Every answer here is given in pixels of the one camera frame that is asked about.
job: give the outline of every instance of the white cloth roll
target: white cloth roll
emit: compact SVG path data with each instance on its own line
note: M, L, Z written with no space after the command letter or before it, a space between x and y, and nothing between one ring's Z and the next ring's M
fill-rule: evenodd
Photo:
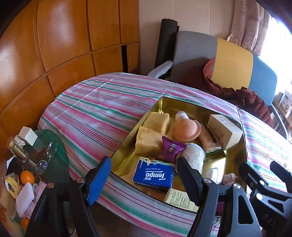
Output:
M194 143L186 143L186 145L187 148L181 152L180 156L183 156L188 161L192 169L198 170L202 174L205 159L204 150Z

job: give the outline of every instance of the blue tissue pack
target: blue tissue pack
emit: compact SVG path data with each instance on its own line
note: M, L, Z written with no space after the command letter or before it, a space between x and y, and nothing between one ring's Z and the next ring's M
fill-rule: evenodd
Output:
M140 157L133 177L135 184L168 190L171 188L175 165Z

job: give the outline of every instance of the gray armrest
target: gray armrest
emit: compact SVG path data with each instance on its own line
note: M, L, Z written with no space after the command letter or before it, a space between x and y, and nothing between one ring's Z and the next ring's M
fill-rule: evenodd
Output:
M149 72L147 76L158 78L162 76L163 74L165 74L169 69L171 69L172 65L173 65L172 61L166 61L160 66L154 68L151 72Z
M271 111L273 112L273 114L275 115L275 117L277 118L280 128L281 128L281 129L284 131L284 133L285 133L283 137L284 137L286 140L288 140L288 139L289 139L289 136L288 136L288 133L287 133L287 129L286 129L286 127L285 127L285 125L284 125L284 123L283 123L283 121L282 121L280 115L278 114L276 108L275 108L273 105L271 105L271 106L269 106L269 107L270 107Z

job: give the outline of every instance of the chair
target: chair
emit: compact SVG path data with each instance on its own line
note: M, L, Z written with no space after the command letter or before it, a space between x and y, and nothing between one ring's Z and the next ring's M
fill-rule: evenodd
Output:
M244 86L253 90L275 115L283 131L282 136L288 140L284 123L272 105L277 75L258 56L240 46L203 33L179 31L173 60L154 68L148 76L159 78L171 69L168 79L177 82L193 67L205 65L214 57L212 81L222 87L240 89Z

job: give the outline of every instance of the curtain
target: curtain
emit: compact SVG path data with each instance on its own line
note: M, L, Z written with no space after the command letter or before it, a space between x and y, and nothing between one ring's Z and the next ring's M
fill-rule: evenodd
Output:
M231 34L227 41L260 55L270 14L255 0L235 0Z

